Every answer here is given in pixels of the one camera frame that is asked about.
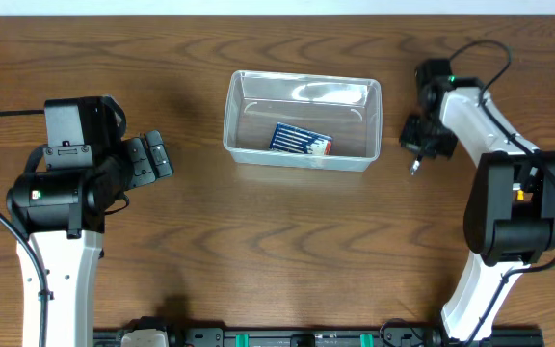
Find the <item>silver ring wrench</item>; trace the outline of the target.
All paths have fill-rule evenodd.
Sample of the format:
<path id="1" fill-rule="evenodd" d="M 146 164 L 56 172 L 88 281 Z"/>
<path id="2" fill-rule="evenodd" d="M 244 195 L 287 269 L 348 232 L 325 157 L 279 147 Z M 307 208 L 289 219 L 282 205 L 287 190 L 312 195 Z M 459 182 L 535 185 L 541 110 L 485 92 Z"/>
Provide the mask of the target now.
<path id="1" fill-rule="evenodd" d="M 411 166 L 410 166 L 410 174 L 411 175 L 415 175 L 416 172 L 418 171 L 418 169 L 420 168 L 421 162 L 423 161 L 424 156 L 421 154 L 418 154 L 415 159 L 413 160 Z"/>

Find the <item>blue precision screwdriver set case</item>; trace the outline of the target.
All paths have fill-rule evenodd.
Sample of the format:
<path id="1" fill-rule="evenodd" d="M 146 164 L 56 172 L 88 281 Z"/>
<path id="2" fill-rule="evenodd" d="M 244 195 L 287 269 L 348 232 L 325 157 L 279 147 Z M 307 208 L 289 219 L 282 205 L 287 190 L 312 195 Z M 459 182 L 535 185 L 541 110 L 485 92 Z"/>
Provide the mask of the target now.
<path id="1" fill-rule="evenodd" d="M 331 136 L 279 122 L 269 144 L 269 150 L 295 154 L 328 155 L 331 145 Z"/>

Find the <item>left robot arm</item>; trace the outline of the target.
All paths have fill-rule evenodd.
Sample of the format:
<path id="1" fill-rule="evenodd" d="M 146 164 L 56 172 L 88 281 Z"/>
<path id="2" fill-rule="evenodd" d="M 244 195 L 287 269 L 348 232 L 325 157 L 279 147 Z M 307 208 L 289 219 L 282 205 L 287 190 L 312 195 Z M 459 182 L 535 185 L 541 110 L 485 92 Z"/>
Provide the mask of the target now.
<path id="1" fill-rule="evenodd" d="M 7 194 L 23 277 L 25 346 L 93 344 L 94 282 L 105 218 L 129 190 L 173 174 L 158 131 L 127 139 L 109 95 L 44 104 L 48 141 Z"/>

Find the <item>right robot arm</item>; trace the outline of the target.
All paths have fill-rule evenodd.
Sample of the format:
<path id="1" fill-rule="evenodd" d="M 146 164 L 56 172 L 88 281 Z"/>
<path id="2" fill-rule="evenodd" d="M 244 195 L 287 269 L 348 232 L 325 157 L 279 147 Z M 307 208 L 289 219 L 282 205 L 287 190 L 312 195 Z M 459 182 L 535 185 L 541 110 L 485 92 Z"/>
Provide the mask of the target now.
<path id="1" fill-rule="evenodd" d="M 426 346 L 488 343 L 492 323 L 516 281 L 555 266 L 555 151 L 525 140 L 477 77 L 458 77 L 448 58 L 414 71 L 421 112 L 408 117 L 401 147 L 415 159 L 453 155 L 463 146 L 476 174 L 463 215 L 468 259 L 441 325 Z"/>

